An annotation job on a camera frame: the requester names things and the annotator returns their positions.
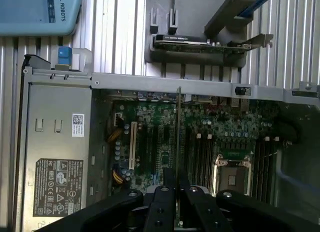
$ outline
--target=white sticker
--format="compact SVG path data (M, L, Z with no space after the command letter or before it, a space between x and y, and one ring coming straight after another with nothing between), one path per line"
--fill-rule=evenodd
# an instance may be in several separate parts
M85 137L85 115L83 113L72 114L72 137Z

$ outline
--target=wire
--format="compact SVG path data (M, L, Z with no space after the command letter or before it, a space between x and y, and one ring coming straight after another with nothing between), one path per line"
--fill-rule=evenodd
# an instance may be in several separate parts
M299 144L301 142L301 128L295 121L283 115L278 115L277 117L274 118L274 123L278 124L279 126L281 126L280 123L282 123L292 127L294 129L295 136L296 136L296 138L292 139L292 143Z
M122 128L117 128L106 140L108 144L114 142L123 132Z
M112 172L113 178L114 180L118 183L118 184L122 184L124 182L124 180L113 170Z

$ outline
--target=blue plastic tab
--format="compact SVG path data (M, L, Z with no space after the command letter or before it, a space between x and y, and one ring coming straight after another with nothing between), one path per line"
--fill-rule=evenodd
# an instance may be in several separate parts
M59 65L72 65L72 48L67 47L67 46L59 46L58 64Z
M0 36L64 36L75 30L82 0L0 0Z

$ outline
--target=power supply label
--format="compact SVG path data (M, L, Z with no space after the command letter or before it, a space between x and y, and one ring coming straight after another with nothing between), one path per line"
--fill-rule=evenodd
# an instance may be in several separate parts
M35 164L33 216L65 217L81 209L83 160L41 158Z

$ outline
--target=white expansion slot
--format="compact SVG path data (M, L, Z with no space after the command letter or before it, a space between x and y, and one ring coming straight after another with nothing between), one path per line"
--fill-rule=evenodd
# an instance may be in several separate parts
M136 139L137 139L137 122L131 122L129 170L135 169Z

